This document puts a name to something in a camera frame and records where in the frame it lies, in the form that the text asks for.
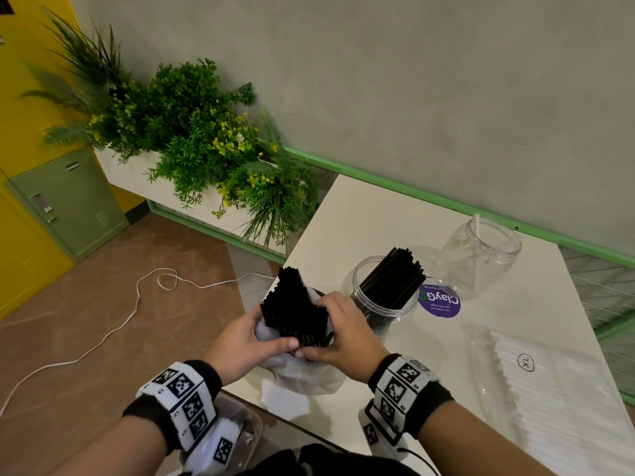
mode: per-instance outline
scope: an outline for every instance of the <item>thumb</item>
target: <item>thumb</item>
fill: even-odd
[[[258,343],[260,347],[260,356],[262,359],[278,354],[283,354],[300,347],[300,343],[295,337],[279,337],[270,341]]]
[[[313,347],[307,346],[302,348],[304,357],[315,362],[324,362],[330,364],[333,351],[329,347]]]

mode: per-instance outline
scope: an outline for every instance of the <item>electrical cord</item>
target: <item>electrical cord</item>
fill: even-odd
[[[430,468],[430,471],[432,471],[434,474],[436,474],[436,476],[440,476],[438,472],[436,472],[436,470],[433,468],[433,465],[428,463],[428,461],[426,461],[423,457],[421,457],[420,455],[418,455],[417,453],[415,453],[415,451],[413,451],[412,449],[408,449],[408,448],[397,448],[397,452],[398,453],[410,453],[413,456],[417,456],[419,459],[421,459],[425,464],[427,464],[427,466]]]
[[[86,352],[82,357],[80,357],[78,359],[75,359],[75,360],[68,360],[66,362],[56,362],[54,364],[48,364],[46,366],[42,366],[41,368],[36,369],[32,373],[30,373],[28,376],[24,377],[19,383],[17,383],[13,387],[12,391],[9,393],[9,397],[6,399],[6,401],[4,401],[4,405],[3,405],[2,409],[0,409],[0,418],[2,418],[2,416],[4,415],[4,410],[6,409],[6,407],[9,406],[9,402],[11,401],[11,398],[13,397],[13,394],[15,393],[16,389],[20,386],[20,384],[22,384],[24,381],[26,381],[29,377],[37,374],[39,371],[43,371],[44,369],[47,369],[47,368],[56,368],[58,366],[67,366],[69,364],[75,364],[76,362],[79,362],[80,360],[84,359],[88,354],[90,354],[92,351],[97,349],[100,345],[102,345],[104,343],[104,341],[106,339],[108,339],[108,337],[110,335],[116,333],[119,329],[123,328],[127,323],[129,323],[129,321],[132,319],[132,317],[137,313],[137,309],[139,307],[139,301],[141,300],[141,293],[139,292],[139,283],[143,279],[145,279],[146,277],[149,277],[150,275],[152,275],[153,273],[155,273],[158,270],[170,270],[170,271],[174,272],[174,273],[163,272],[163,273],[160,273],[159,275],[157,275],[157,284],[159,284],[159,287],[162,288],[165,291],[173,291],[174,289],[176,289],[177,288],[177,284],[179,283],[179,280],[181,280],[182,282],[189,282],[190,284],[194,284],[199,289],[207,289],[207,288],[212,288],[214,286],[219,286],[220,284],[226,284],[227,282],[238,282],[243,277],[247,277],[248,275],[257,275],[259,277],[264,277],[265,279],[275,279],[275,277],[271,277],[270,275],[262,275],[262,274],[258,274],[256,272],[250,272],[250,273],[246,273],[242,277],[239,277],[238,279],[223,280],[222,282],[215,282],[214,284],[210,284],[208,286],[199,286],[198,284],[196,284],[195,282],[192,282],[191,280],[187,280],[187,279],[183,279],[182,277],[179,277],[179,273],[176,270],[174,270],[174,269],[170,269],[170,268],[167,268],[167,267],[159,267],[159,268],[154,269],[150,273],[147,273],[146,275],[144,275],[141,279],[137,280],[137,300],[135,301],[135,309],[128,316],[128,318],[125,321],[123,321],[122,325],[120,325],[118,328],[115,328],[115,329],[111,330],[106,336],[104,336],[104,338],[102,339],[102,341],[98,345],[96,345],[91,350]],[[173,277],[175,279],[174,287],[172,287],[172,288],[165,287],[161,283],[161,277],[163,277],[163,276]]]

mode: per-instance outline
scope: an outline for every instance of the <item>black cable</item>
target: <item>black cable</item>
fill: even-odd
[[[411,455],[417,456],[419,459],[421,459],[425,464],[428,465],[428,467],[430,468],[430,471],[432,471],[434,474],[436,474],[436,476],[440,476],[440,474],[438,472],[436,472],[436,470],[433,468],[433,465],[428,463],[428,461],[426,461],[423,457],[419,456],[417,453],[415,453],[415,451],[408,449],[408,448],[397,448],[397,452],[398,453],[410,453]]]

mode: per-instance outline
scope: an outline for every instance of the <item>black wristband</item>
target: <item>black wristband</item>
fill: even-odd
[[[223,387],[223,383],[220,381],[220,376],[218,376],[216,369],[212,368],[210,364],[204,360],[199,359],[186,360],[183,364],[187,364],[201,375],[205,381],[208,391],[210,392],[212,400],[216,399],[216,396],[218,396],[218,393],[220,392],[220,388]]]
[[[124,410],[122,417],[126,416],[141,417],[156,424],[162,432],[163,439],[165,439],[165,444],[168,448],[166,456],[169,456],[175,449],[181,448],[179,435],[177,434],[177,429],[172,423],[170,411],[159,404],[153,396],[141,394]]]
[[[375,372],[372,376],[370,376],[370,379],[368,380],[368,387],[370,387],[370,391],[375,392],[379,379],[382,378],[382,375],[386,372],[388,366],[395,362],[395,359],[397,359],[398,357],[401,357],[401,354],[395,353],[388,354],[385,358],[382,359],[382,361],[377,366],[377,369],[375,369]]]
[[[417,439],[421,426],[441,404],[454,401],[449,391],[439,381],[430,381],[417,395],[414,404],[406,415],[404,432]]]

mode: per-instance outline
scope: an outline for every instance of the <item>concrete wall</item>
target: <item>concrete wall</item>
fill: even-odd
[[[214,59],[290,146],[635,255],[635,0],[72,0]]]

